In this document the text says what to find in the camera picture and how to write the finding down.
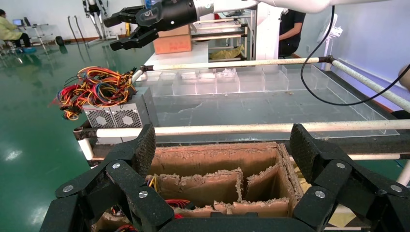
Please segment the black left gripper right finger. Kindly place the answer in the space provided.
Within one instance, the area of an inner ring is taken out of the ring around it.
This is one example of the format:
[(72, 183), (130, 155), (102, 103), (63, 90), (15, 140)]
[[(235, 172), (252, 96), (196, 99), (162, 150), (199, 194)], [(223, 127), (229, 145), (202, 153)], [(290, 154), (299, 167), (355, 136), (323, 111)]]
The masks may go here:
[(404, 185), (353, 161), (336, 144), (313, 138), (301, 124), (290, 136), (292, 157), (310, 184), (293, 217), (322, 231), (338, 205), (370, 224), (373, 232), (410, 229), (410, 192)]

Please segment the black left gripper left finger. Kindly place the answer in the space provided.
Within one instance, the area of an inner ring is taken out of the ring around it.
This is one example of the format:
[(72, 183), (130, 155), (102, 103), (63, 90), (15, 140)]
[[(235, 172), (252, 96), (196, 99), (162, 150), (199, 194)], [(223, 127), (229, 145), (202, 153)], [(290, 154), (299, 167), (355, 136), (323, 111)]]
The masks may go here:
[(146, 185), (155, 149), (154, 127), (146, 124), (136, 139), (115, 145), (99, 165), (59, 186), (40, 230), (89, 232), (106, 210), (118, 205), (137, 229), (159, 231), (175, 214)]

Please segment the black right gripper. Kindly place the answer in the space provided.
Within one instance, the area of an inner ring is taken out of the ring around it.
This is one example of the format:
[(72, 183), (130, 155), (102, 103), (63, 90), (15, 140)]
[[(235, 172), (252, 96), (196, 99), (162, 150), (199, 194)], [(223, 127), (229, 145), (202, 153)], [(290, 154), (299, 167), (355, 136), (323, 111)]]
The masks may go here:
[(137, 24), (129, 36), (110, 43), (113, 51), (143, 48), (157, 39), (158, 31), (169, 31), (197, 21), (192, 0), (162, 0), (149, 9), (145, 6), (125, 7), (103, 20), (106, 27), (120, 23)]

